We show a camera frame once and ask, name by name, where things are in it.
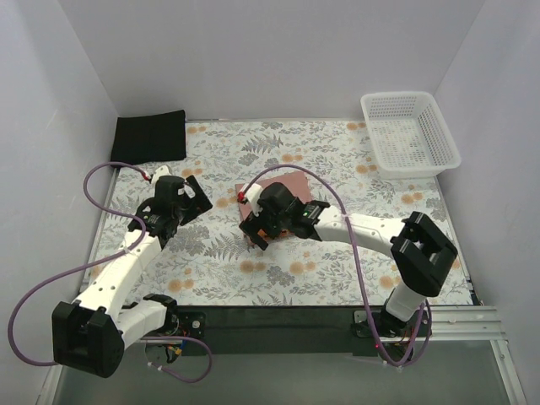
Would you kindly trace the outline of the pink t shirt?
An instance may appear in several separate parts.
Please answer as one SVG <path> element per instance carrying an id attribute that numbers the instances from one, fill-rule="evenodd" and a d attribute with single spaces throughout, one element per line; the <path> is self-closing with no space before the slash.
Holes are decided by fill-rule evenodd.
<path id="1" fill-rule="evenodd" d="M 304 172 L 302 171 L 292 171 L 290 173 L 286 173 L 283 175 L 277 175 L 274 177 L 270 177 L 267 179 L 260 179 L 256 183 L 261 186 L 262 188 L 265 188 L 269 185 L 271 185 L 274 182 L 280 182 L 284 184 L 290 192 L 295 196 L 298 197 L 303 203 L 307 203 L 311 200 L 313 200 L 313 196 L 311 195 L 311 189 L 309 187 L 308 179 Z M 246 182 L 241 182 L 238 184 L 235 184 L 235 194 L 237 195 L 242 187 L 247 184 Z M 247 204 L 240 204 L 239 203 L 239 210 L 240 210 L 240 221 L 243 221 L 246 219 L 251 211 L 251 205 L 249 203 Z M 268 238 L 267 234 L 263 231 L 259 231 L 259 235 L 265 240 L 269 241 L 270 238 Z M 283 231 L 279 238 L 284 238 L 288 236 L 288 232 Z"/>

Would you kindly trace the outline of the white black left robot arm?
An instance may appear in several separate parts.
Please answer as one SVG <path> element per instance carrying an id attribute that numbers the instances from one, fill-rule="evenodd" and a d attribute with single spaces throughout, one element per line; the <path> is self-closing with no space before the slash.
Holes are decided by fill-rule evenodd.
<path id="1" fill-rule="evenodd" d="M 52 312 L 54 360 L 106 378 L 138 339 L 152 333 L 173 336 L 180 328 L 175 299 L 148 294 L 129 308 L 124 304 L 135 282 L 179 227 L 212 206 L 194 176 L 160 176 L 154 195 L 143 201 L 127 226 L 117 257 L 73 302 L 61 302 Z"/>

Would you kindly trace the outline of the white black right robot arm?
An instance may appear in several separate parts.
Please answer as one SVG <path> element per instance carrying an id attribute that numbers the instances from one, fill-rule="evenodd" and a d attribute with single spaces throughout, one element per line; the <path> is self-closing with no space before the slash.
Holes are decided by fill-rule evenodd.
<path id="1" fill-rule="evenodd" d="M 402 280 L 374 315 L 378 331 L 387 337 L 412 326 L 421 304 L 440 294 L 457 257 L 454 244 L 424 213 L 412 212 L 405 219 L 346 215 L 327 202 L 302 202 L 281 182 L 243 186 L 238 201 L 251 207 L 240 229 L 261 249 L 287 231 L 301 239 L 353 241 L 393 259 Z"/>

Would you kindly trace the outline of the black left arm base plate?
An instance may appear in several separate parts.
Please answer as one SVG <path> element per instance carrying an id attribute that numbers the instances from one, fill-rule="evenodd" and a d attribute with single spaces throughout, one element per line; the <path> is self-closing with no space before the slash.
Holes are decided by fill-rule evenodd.
<path id="1" fill-rule="evenodd" d="M 206 315 L 201 311 L 177 311 L 172 316 L 170 335 L 202 339 L 205 333 Z"/>

